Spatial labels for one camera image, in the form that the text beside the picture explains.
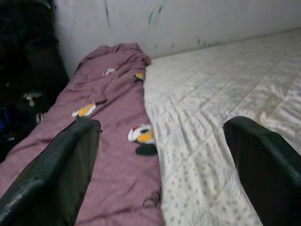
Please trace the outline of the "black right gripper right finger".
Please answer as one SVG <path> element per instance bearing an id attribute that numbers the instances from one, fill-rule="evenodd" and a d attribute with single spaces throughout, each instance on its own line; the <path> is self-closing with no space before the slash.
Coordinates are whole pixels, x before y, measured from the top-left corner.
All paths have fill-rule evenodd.
<path id="1" fill-rule="evenodd" d="M 301 156 L 278 133 L 244 117 L 223 125 L 240 183 L 265 226 L 301 224 Z"/>

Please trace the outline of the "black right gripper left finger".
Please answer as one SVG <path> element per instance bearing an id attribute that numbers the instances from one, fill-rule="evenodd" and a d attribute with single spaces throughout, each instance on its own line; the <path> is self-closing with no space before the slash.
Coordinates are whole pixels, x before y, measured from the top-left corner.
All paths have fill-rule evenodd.
<path id="1" fill-rule="evenodd" d="M 0 199 L 3 226 L 72 226 L 98 153 L 101 124 L 79 119 L 62 130 Z"/>

